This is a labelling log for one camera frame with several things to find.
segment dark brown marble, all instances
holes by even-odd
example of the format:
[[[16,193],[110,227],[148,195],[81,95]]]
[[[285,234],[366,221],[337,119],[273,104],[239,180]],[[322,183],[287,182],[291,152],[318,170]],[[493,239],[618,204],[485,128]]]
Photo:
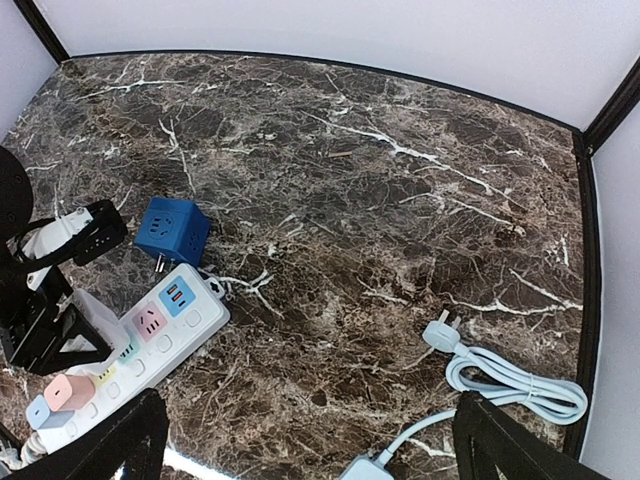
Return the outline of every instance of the dark brown marble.
[[[454,406],[449,357],[420,336],[443,307],[467,343],[574,375],[580,204],[555,125],[350,68],[145,55],[67,62],[4,144],[29,166],[38,217],[108,197],[135,232],[163,195],[212,219],[203,267],[228,277],[232,321],[159,390],[170,445],[219,471],[335,478]],[[153,266],[129,240],[65,270],[122,314],[158,281]],[[2,420],[26,434],[41,384],[3,370]],[[563,429],[508,411],[561,445]],[[454,478],[450,423],[390,469]]]

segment black plastic frame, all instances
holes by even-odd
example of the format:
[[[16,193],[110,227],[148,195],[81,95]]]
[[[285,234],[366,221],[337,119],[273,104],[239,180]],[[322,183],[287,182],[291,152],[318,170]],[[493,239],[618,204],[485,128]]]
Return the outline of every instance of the black plastic frame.
[[[408,80],[446,88],[455,92],[471,95],[476,98],[488,100],[534,117],[552,122],[563,127],[573,134],[574,154],[576,156],[578,177],[580,183],[580,195],[583,221],[584,242],[584,310],[582,321],[582,334],[578,356],[577,382],[584,388],[589,401],[593,394],[595,373],[597,365],[598,346],[600,342],[600,314],[602,276],[600,265],[600,237],[597,215],[597,198],[592,169],[592,155],[604,144],[611,133],[620,125],[627,114],[640,101],[640,59],[636,62],[624,81],[618,87],[611,99],[598,114],[593,123],[583,133],[576,127],[561,122],[555,118],[543,115],[520,105],[516,105],[499,98],[485,95],[465,88],[450,85],[444,82],[425,79],[414,75],[403,74],[375,67],[366,67],[347,62],[337,62],[318,58],[300,57],[293,55],[265,54],[246,51],[220,51],[220,50],[141,50],[126,52],[107,52],[95,55],[81,55],[70,57],[55,32],[47,24],[33,0],[14,0],[26,20],[36,32],[43,45],[57,63],[62,63],[71,58],[87,58],[110,55],[143,54],[143,53],[206,53],[214,55],[255,55],[282,59],[306,60],[316,63],[339,65],[359,68],[384,75],[393,75]],[[583,419],[567,428],[563,451],[574,459],[578,459],[582,451],[585,438],[588,414]]]
[[[600,226],[598,203],[591,155],[588,154],[582,134],[573,134],[573,153],[576,157],[580,203],[582,207],[583,294],[582,330],[578,350],[576,382],[585,391],[589,404],[584,416],[569,425],[562,451],[578,460],[582,453],[598,364],[600,324],[602,312],[602,267],[600,263]]]
[[[71,58],[33,0],[13,0],[13,3],[58,65]]]
[[[593,155],[640,101],[640,57],[584,132],[587,153]]]
[[[453,443],[460,480],[607,480],[538,439],[477,392],[460,398]]]

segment power strip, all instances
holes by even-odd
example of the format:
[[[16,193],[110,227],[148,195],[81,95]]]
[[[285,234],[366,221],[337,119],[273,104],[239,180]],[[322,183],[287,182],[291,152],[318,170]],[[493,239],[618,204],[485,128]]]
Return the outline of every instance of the power strip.
[[[118,360],[96,377],[73,367],[68,375],[86,375],[96,386],[93,398],[59,428],[38,430],[49,454],[82,436],[145,388],[154,387],[195,352],[230,318],[214,279],[203,280],[181,264],[122,319],[131,339]]]

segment white wall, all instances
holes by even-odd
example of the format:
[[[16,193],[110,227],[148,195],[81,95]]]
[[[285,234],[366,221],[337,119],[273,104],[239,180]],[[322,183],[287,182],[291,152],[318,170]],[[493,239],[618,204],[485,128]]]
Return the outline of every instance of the white wall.
[[[594,157],[602,240],[602,337],[582,461],[640,478],[640,105]]]
[[[584,129],[640,54],[638,0],[36,0],[72,55],[218,49],[340,60]]]
[[[56,64],[10,1],[0,1],[0,141]]]

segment blue cube socket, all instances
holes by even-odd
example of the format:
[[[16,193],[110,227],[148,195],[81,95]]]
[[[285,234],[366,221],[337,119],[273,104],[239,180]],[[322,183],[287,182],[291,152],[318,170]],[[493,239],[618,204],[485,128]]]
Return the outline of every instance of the blue cube socket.
[[[153,197],[133,243],[153,258],[162,255],[197,267],[210,229],[211,222],[195,203]]]

